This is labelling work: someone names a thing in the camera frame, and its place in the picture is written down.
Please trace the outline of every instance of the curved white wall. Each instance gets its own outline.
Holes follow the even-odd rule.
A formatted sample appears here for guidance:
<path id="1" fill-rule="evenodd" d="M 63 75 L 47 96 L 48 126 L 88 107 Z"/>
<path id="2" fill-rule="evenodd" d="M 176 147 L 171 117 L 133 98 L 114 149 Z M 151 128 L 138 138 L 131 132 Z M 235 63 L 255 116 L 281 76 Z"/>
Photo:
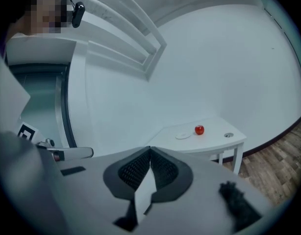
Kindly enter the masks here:
<path id="1" fill-rule="evenodd" d="M 168 45 L 150 86 L 164 126 L 219 115 L 248 137 L 247 151 L 301 116 L 300 67 L 260 8 L 205 8 L 159 31 Z"/>
<path id="2" fill-rule="evenodd" d="M 70 112 L 77 116 L 71 124 L 76 142 L 92 146 L 95 156 L 143 146 L 164 126 L 211 116 L 241 130 L 248 151 L 301 116 L 296 57 L 260 8 L 205 8 L 159 31 L 168 45 L 149 82 L 110 69 L 86 45 L 83 54 L 74 54 L 71 73 L 75 80 L 83 77 L 84 87 L 77 98 L 79 90 L 69 80 Z"/>

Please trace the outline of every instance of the white plate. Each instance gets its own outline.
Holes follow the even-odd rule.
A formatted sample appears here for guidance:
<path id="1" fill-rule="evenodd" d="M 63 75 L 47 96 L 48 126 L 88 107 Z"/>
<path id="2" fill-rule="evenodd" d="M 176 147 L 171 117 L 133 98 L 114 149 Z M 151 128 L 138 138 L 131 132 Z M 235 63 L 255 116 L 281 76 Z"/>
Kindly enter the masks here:
<path id="1" fill-rule="evenodd" d="M 179 133 L 176 135 L 176 139 L 187 139 L 191 136 L 191 133 Z"/>

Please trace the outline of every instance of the wooden floor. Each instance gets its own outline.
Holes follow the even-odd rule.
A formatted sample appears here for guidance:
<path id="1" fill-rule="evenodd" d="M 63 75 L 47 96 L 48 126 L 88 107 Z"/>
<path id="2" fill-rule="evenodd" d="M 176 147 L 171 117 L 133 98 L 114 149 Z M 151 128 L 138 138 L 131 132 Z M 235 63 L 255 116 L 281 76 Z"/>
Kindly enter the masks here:
<path id="1" fill-rule="evenodd" d="M 232 162 L 224 166 L 232 169 Z M 245 157 L 239 176 L 275 205 L 293 196 L 301 183 L 301 122 L 276 143 Z"/>

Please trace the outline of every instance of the white panel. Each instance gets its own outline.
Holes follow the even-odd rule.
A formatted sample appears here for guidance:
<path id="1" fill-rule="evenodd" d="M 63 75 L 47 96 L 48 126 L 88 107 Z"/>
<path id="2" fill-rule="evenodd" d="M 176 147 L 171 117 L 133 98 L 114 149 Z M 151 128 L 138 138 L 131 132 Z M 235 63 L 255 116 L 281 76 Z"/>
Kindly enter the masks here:
<path id="1" fill-rule="evenodd" d="M 148 17 L 148 15 L 145 13 L 145 11 L 134 1 L 134 0 L 118 0 L 124 7 L 127 7 L 131 12 L 133 12 L 136 17 L 140 19 L 140 21 L 150 30 L 150 32 L 155 36 L 155 38 L 160 42 L 161 45 L 166 45 L 165 40 L 158 32 L 157 27 L 152 22 L 152 20 Z M 109 17 L 106 17 L 106 12 L 103 14 L 103 18 L 105 20 L 110 20 Z M 95 15 L 100 16 L 100 11 L 95 11 Z"/>
<path id="2" fill-rule="evenodd" d="M 112 49 L 106 48 L 102 45 L 96 44 L 92 41 L 89 41 L 88 43 L 88 50 L 92 51 L 94 53 L 98 53 L 99 55 L 106 56 L 110 59 L 113 59 L 115 61 L 121 62 L 126 64 L 127 66 L 133 67 L 135 69 L 143 71 L 143 65 L 141 63 L 138 63 L 126 56 L 123 56 L 122 54 L 113 51 Z"/>
<path id="3" fill-rule="evenodd" d="M 134 39 L 148 53 L 155 53 L 156 48 L 135 28 L 128 20 L 119 13 L 98 0 L 83 0 L 86 7 L 95 8 L 95 15 L 111 23 L 125 34 Z"/>
<path id="4" fill-rule="evenodd" d="M 147 80 L 145 73 L 142 69 L 134 68 L 113 58 L 100 55 L 97 52 L 88 51 L 86 56 L 86 62 L 92 63 L 95 66 L 98 66 L 99 68 L 111 70 L 112 72 L 116 71 L 127 76 L 136 77 L 145 81 Z"/>
<path id="5" fill-rule="evenodd" d="M 58 38 L 15 37 L 8 41 L 8 64 L 71 62 L 75 42 Z"/>
<path id="6" fill-rule="evenodd" d="M 50 33 L 37 36 L 43 38 L 73 40 L 84 43 L 93 41 L 111 48 L 114 51 L 117 51 L 140 63 L 145 61 L 147 55 L 147 52 L 144 51 L 143 48 L 141 48 L 134 40 L 125 35 L 122 31 L 88 12 L 84 13 L 82 22 L 78 28 L 68 27 L 61 29 L 60 34 Z"/>

